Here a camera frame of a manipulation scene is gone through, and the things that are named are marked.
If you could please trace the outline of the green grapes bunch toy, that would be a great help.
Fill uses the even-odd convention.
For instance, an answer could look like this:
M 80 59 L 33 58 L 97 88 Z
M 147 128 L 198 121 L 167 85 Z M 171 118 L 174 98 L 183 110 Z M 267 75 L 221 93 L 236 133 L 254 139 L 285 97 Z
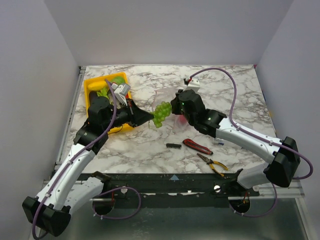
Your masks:
M 172 105 L 170 102 L 161 102 L 155 107 L 154 111 L 151 111 L 153 119 L 151 120 L 152 123 L 156 128 L 160 128 L 163 126 L 163 122 L 167 117 L 169 117 L 172 113 Z

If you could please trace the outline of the red apple toy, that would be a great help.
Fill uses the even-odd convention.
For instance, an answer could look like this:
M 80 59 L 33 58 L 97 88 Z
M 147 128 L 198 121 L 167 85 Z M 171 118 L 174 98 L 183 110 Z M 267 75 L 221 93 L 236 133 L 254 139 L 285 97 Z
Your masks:
M 188 125 L 188 121 L 183 115 L 178 116 L 177 122 L 183 126 Z

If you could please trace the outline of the clear zip top bag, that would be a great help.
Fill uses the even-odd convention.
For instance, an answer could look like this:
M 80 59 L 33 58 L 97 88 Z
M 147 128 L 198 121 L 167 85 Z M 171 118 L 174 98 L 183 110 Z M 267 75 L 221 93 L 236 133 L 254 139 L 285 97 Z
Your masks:
M 161 89 L 155 90 L 155 97 L 152 102 L 152 111 L 154 111 L 156 106 L 159 105 L 161 102 L 171 103 L 171 101 L 175 98 L 177 92 L 178 90 L 173 87 L 161 88 Z M 188 125 L 179 124 L 178 116 L 180 115 L 175 115 L 171 113 L 170 116 L 165 118 L 164 122 L 162 123 L 162 127 L 163 126 L 172 127 L 172 131 L 174 133 L 180 133 L 185 131 Z

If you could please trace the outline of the green cabbage toy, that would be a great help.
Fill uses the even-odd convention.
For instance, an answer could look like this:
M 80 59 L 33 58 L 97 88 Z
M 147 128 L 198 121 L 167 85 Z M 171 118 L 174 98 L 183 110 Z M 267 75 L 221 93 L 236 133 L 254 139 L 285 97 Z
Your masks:
M 111 80 L 112 83 L 117 85 L 125 84 L 126 80 L 122 76 L 116 76 Z

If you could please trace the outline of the purple eggplant toy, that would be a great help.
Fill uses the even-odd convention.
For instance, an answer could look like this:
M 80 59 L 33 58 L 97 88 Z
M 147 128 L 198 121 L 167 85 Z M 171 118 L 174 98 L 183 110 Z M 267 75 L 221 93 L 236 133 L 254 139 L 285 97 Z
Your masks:
M 92 103 L 98 98 L 98 93 L 96 91 L 91 91 L 88 95 L 88 102 L 89 105 L 92 105 Z

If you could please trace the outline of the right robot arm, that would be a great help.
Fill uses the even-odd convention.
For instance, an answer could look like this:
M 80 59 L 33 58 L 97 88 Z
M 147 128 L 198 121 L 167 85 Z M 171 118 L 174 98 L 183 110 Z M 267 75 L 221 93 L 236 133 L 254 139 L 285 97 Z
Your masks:
M 224 113 L 205 107 L 202 98 L 193 90 L 180 89 L 170 102 L 172 113 L 183 115 L 199 133 L 229 141 L 264 160 L 264 163 L 239 170 L 230 183 L 230 191 L 241 196 L 248 189 L 266 183 L 287 188 L 301 162 L 293 138 L 281 140 L 234 124 Z

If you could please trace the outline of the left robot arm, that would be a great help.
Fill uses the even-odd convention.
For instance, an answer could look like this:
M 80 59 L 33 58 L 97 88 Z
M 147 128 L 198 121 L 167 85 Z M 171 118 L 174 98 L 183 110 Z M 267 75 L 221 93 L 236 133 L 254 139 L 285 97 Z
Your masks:
M 73 189 L 84 168 L 108 140 L 109 130 L 123 124 L 138 127 L 154 117 L 130 98 L 126 99 L 126 105 L 117 108 L 104 96 L 94 98 L 87 112 L 88 118 L 76 133 L 62 165 L 35 197 L 28 196 L 22 203 L 36 240 L 41 239 L 36 234 L 37 228 L 57 237 L 67 228 L 71 216 L 91 198 L 104 198 L 110 194 L 111 185 L 99 172 L 89 177 L 84 185 Z

